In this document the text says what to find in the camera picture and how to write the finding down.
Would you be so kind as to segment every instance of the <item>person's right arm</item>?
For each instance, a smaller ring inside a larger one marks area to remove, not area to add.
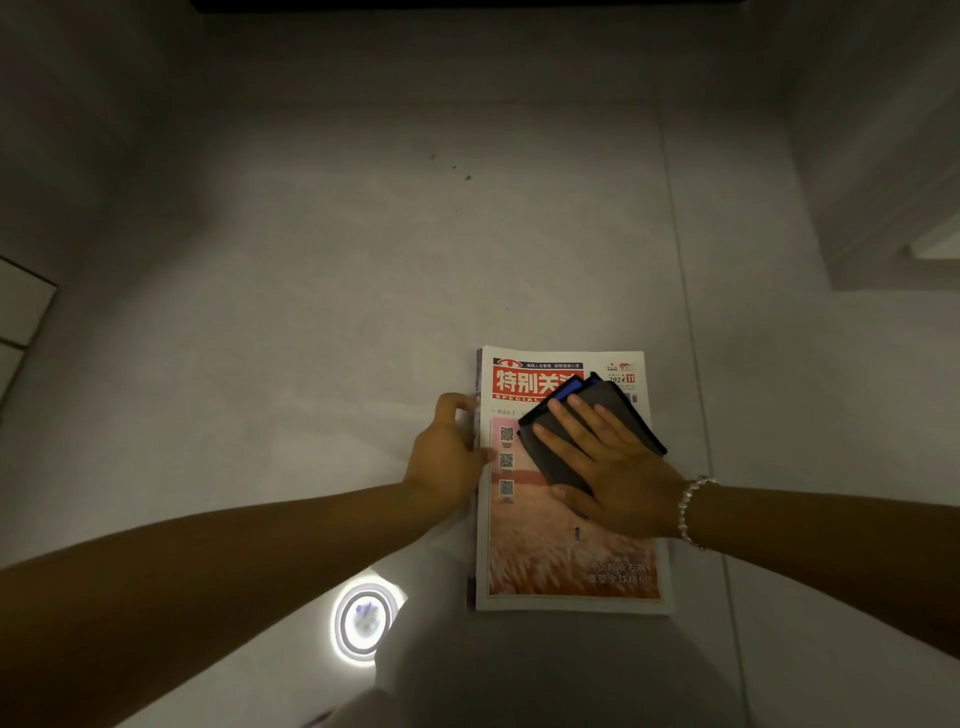
[[[613,414],[567,400],[551,411],[580,449],[541,427],[540,439],[579,473],[594,497],[552,492],[609,530],[679,538],[687,481]],[[960,657],[960,508],[706,484],[686,510],[705,548],[796,579]]]

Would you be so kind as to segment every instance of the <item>finger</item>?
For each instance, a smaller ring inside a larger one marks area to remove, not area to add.
[[[573,416],[570,410],[556,400],[551,400],[547,404],[547,407],[550,408],[553,416],[560,421],[560,424],[564,426],[567,434],[573,438],[573,442],[579,445],[583,452],[594,458],[603,454],[603,446],[600,445],[600,441],[597,440],[586,427],[580,424],[580,421]]]
[[[480,462],[480,468],[482,470],[487,463],[496,457],[496,450],[493,448],[477,448],[473,452],[473,457]]]
[[[447,392],[440,395],[437,400],[437,408],[433,413],[433,421],[438,425],[456,425],[457,410],[466,409],[472,412],[477,408],[476,400],[470,395],[462,395],[459,392]]]
[[[571,485],[552,485],[550,486],[550,495],[562,502],[571,511],[586,516],[591,521],[596,521],[597,516],[603,509],[600,503],[579,488],[574,488]]]
[[[604,422],[606,422],[607,425],[609,425],[610,428],[616,432],[617,437],[623,440],[624,443],[627,445],[640,445],[642,448],[647,449],[647,446],[640,441],[640,438],[634,435],[633,431],[630,430],[629,427],[620,422],[620,418],[614,415],[609,409],[597,404],[596,412],[598,415],[600,415],[600,417],[603,418]]]
[[[561,460],[573,468],[575,473],[589,478],[593,474],[593,461],[585,454],[570,445],[560,435],[556,435],[543,425],[534,425],[534,434],[540,441],[550,448]]]
[[[608,425],[607,421],[600,417],[600,415],[594,411],[593,407],[576,395],[570,395],[566,400],[570,402],[573,411],[584,418],[584,422],[587,423],[587,427],[593,430],[593,434],[596,435],[597,440],[611,448],[623,445],[623,441],[616,433],[616,430]]]

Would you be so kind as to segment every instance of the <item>black wallet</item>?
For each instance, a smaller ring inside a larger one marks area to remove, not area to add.
[[[591,496],[593,495],[593,491],[589,485],[587,485],[587,482],[575,473],[559,456],[555,455],[553,450],[542,443],[533,431],[534,423],[543,425],[576,447],[573,438],[566,433],[564,426],[560,424],[560,421],[558,421],[546,407],[548,401],[552,399],[559,400],[581,425],[592,432],[580,415],[566,403],[566,398],[574,393],[587,404],[602,404],[610,410],[650,451],[660,457],[663,457],[667,453],[663,443],[657,439],[653,430],[643,422],[643,418],[640,417],[630,402],[630,398],[623,393],[623,390],[613,382],[604,381],[598,374],[591,372],[587,379],[580,379],[577,376],[574,377],[573,380],[564,382],[564,384],[530,410],[530,412],[521,417],[518,422],[519,431],[517,432],[517,436],[520,438],[520,442],[523,443],[524,449],[526,449],[534,463],[540,468],[540,472],[546,477],[548,483],[572,485]]]

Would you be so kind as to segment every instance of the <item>light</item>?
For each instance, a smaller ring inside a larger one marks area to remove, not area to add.
[[[330,615],[330,641],[340,659],[373,667],[376,648],[396,620],[407,595],[375,571],[344,585]]]

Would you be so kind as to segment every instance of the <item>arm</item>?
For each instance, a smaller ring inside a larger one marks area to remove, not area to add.
[[[610,530],[679,538],[686,481],[614,415],[567,400],[593,430],[553,401],[580,449],[538,437],[589,483],[553,493]],[[706,485],[686,511],[697,544],[796,579],[960,657],[960,508],[872,497]]]
[[[0,571],[0,724],[110,726],[454,513],[489,459],[443,395],[403,482],[154,523]]]

